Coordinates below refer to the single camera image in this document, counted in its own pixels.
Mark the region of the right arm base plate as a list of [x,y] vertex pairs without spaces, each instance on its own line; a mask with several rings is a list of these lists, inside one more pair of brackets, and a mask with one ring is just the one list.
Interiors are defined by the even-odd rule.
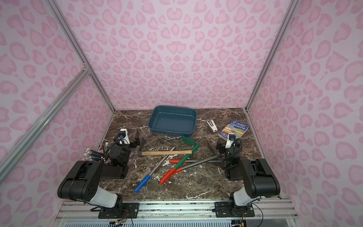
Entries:
[[236,206],[228,201],[220,201],[214,203],[212,211],[217,218],[252,218],[255,217],[252,206]]

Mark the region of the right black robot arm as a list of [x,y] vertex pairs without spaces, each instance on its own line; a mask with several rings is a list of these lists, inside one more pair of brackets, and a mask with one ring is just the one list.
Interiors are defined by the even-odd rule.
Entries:
[[211,152],[218,151],[221,156],[220,167],[229,181],[243,181],[243,187],[230,195],[229,207],[247,207],[256,200],[278,196],[280,184],[265,159],[242,159],[241,140],[225,144],[218,142],[216,148],[208,143]]

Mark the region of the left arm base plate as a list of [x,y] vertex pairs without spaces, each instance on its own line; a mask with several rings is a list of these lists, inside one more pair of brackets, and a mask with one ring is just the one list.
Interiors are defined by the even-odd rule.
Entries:
[[121,208],[101,208],[99,219],[137,218],[140,204],[138,202],[124,203]]

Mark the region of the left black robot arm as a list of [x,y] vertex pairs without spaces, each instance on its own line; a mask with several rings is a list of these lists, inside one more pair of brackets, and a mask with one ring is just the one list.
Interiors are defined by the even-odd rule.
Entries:
[[121,129],[114,137],[114,143],[105,151],[103,161],[77,161],[58,187],[61,199],[81,201],[103,209],[122,209],[120,195],[101,187],[101,179],[124,179],[127,176],[131,150],[142,148],[145,139],[135,135],[130,141],[126,129]]

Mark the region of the wooden handled small hoe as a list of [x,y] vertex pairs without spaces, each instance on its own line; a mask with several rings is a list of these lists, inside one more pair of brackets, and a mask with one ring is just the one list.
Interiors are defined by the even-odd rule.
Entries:
[[171,151],[142,151],[146,140],[143,138],[140,142],[138,156],[163,156],[163,155],[187,155],[192,154],[192,150],[171,150]]

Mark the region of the green hoe with red grip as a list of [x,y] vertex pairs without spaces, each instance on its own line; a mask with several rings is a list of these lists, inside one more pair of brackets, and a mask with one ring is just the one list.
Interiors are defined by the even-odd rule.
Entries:
[[191,154],[187,154],[183,159],[181,159],[170,171],[168,171],[166,173],[166,175],[159,181],[160,184],[164,184],[174,173],[176,173],[176,171],[178,170],[178,168],[180,168],[182,166],[182,164],[193,154],[195,153],[198,149],[199,149],[199,144],[197,142],[195,142],[194,140],[182,136],[182,141],[189,144],[189,145],[193,145],[193,149],[192,149],[192,153]]

